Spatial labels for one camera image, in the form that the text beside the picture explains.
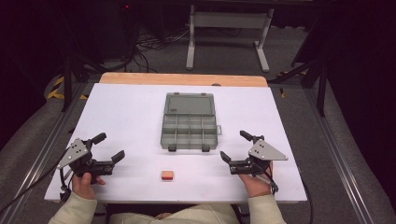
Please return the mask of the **person's torso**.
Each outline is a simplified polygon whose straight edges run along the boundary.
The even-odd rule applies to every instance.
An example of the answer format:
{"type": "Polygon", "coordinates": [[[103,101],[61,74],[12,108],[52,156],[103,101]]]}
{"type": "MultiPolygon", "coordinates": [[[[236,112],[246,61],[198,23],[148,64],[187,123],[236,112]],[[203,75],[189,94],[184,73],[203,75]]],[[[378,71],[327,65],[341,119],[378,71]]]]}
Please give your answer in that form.
{"type": "Polygon", "coordinates": [[[109,224],[240,224],[233,208],[225,203],[205,203],[183,209],[166,217],[137,213],[112,215],[109,224]]]}

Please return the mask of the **aluminium floor rail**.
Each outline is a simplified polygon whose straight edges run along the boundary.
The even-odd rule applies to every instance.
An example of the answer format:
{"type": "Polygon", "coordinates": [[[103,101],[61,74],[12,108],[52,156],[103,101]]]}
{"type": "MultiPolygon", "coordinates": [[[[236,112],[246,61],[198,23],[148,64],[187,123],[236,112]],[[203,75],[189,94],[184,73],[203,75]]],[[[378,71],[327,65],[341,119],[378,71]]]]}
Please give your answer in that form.
{"type": "Polygon", "coordinates": [[[375,224],[366,203],[362,198],[358,183],[336,143],[328,121],[320,115],[317,109],[317,98],[315,93],[310,89],[304,89],[304,95],[315,115],[319,128],[326,139],[333,163],[360,224],[375,224]]]}
{"type": "Polygon", "coordinates": [[[76,84],[73,101],[51,98],[30,117],[0,151],[0,224],[47,224],[59,209],[44,199],[52,166],[68,145],[93,85],[76,84]]]}

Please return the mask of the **black tripod stand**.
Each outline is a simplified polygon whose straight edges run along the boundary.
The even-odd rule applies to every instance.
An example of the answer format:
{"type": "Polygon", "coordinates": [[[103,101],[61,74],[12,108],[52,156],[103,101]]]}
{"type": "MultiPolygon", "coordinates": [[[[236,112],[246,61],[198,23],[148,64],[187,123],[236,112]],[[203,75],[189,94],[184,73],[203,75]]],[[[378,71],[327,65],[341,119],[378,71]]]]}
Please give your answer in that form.
{"type": "Polygon", "coordinates": [[[324,118],[324,103],[325,92],[327,85],[328,71],[326,61],[314,60],[309,63],[304,63],[288,72],[281,72],[280,76],[268,81],[269,84],[280,84],[289,78],[295,77],[302,72],[305,72],[304,77],[301,79],[300,85],[303,89],[311,89],[316,82],[318,82],[318,96],[317,96],[317,110],[324,118]]]}
{"type": "Polygon", "coordinates": [[[72,96],[72,77],[75,77],[77,82],[86,83],[89,79],[88,69],[86,65],[91,67],[94,72],[98,74],[103,74],[107,72],[107,69],[104,68],[99,63],[95,63],[92,60],[86,59],[81,55],[76,53],[68,55],[64,59],[63,66],[63,75],[64,75],[64,107],[62,109],[63,112],[67,110],[67,108],[71,105],[73,101],[72,96]]]}

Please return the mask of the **person's right hand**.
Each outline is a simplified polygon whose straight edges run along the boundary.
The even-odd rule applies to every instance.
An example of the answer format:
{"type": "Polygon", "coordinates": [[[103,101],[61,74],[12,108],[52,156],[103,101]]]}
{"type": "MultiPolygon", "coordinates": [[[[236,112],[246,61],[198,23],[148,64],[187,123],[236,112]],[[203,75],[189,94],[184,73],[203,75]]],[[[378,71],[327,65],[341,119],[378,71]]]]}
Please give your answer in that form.
{"type": "Polygon", "coordinates": [[[242,183],[245,186],[249,198],[269,195],[272,193],[271,186],[258,177],[250,175],[239,175],[242,183]]]}

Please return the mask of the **yellow black floor tape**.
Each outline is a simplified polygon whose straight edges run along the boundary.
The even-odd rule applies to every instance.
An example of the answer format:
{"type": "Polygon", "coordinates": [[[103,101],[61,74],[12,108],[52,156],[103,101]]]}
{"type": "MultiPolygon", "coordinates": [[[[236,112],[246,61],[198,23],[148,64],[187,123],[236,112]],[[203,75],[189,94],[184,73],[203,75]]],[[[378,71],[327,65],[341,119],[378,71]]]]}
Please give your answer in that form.
{"type": "Polygon", "coordinates": [[[47,98],[64,99],[64,94],[59,93],[59,89],[63,83],[64,83],[64,76],[63,75],[58,76],[51,90],[49,91],[47,98]]]}

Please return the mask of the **white metal stand frame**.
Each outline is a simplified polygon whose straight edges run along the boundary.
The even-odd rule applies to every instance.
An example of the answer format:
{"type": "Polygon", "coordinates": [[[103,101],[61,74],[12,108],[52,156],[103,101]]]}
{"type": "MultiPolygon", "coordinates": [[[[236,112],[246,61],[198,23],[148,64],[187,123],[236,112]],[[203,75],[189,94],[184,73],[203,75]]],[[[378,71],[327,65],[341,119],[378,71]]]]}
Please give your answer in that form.
{"type": "Polygon", "coordinates": [[[254,42],[259,63],[262,71],[270,71],[264,53],[264,42],[269,32],[274,9],[270,8],[265,13],[232,13],[232,12],[203,12],[197,11],[195,6],[191,6],[189,18],[189,46],[187,52],[186,68],[191,70],[194,67],[195,54],[195,28],[235,28],[235,29],[260,29],[261,37],[254,42]]]}

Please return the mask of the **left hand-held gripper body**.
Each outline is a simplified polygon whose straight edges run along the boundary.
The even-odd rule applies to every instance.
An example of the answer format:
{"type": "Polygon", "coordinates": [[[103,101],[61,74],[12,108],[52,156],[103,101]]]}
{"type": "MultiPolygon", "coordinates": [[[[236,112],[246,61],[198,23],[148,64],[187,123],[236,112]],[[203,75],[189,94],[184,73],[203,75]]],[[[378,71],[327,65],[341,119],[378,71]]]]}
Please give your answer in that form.
{"type": "Polygon", "coordinates": [[[65,166],[69,166],[71,172],[78,177],[82,177],[85,173],[90,173],[92,175],[92,184],[97,183],[97,176],[111,175],[113,173],[114,163],[112,160],[97,161],[92,157],[93,145],[91,139],[81,140],[77,138],[66,149],[57,165],[62,184],[65,183],[67,178],[67,176],[64,175],[65,166]]]}

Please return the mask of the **wooden table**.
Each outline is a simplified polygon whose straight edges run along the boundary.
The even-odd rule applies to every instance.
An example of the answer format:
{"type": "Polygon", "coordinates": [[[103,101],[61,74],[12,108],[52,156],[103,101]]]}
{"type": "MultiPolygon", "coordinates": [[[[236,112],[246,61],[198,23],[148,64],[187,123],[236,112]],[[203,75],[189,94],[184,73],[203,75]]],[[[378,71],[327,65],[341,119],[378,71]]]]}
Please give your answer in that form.
{"type": "Polygon", "coordinates": [[[115,73],[107,72],[100,78],[102,84],[134,85],[185,85],[221,87],[267,87],[260,76],[199,75],[199,74],[157,74],[157,73],[115,73]]]}

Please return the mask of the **person's left hand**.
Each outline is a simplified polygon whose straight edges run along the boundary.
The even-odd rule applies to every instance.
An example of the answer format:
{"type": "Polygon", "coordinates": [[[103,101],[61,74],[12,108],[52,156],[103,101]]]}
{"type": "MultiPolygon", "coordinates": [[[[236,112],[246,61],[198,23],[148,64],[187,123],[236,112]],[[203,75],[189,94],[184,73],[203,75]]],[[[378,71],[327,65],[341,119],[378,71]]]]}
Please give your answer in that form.
{"type": "Polygon", "coordinates": [[[74,175],[72,178],[72,191],[83,199],[94,200],[95,194],[91,181],[92,175],[90,173],[85,173],[82,177],[74,175]]]}

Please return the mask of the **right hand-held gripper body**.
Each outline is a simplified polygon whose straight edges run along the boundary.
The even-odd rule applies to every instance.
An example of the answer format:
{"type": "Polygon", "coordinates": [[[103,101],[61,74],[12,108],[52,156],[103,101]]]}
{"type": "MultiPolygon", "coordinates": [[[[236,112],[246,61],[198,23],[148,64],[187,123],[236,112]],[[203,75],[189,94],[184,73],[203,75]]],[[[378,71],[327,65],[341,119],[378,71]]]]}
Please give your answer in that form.
{"type": "Polygon", "coordinates": [[[247,151],[248,157],[243,161],[230,161],[232,175],[262,175],[272,161],[287,161],[289,158],[264,140],[264,136],[252,135],[253,146],[247,151]]]}

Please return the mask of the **grey plastic compartment box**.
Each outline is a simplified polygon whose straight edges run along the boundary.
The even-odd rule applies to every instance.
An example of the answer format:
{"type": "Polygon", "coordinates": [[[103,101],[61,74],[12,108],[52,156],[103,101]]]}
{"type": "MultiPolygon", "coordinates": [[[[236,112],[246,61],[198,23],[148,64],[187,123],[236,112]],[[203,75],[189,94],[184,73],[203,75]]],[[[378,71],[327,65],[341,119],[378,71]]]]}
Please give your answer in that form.
{"type": "Polygon", "coordinates": [[[212,93],[168,92],[163,111],[161,146],[170,152],[218,146],[219,128],[212,93]]]}

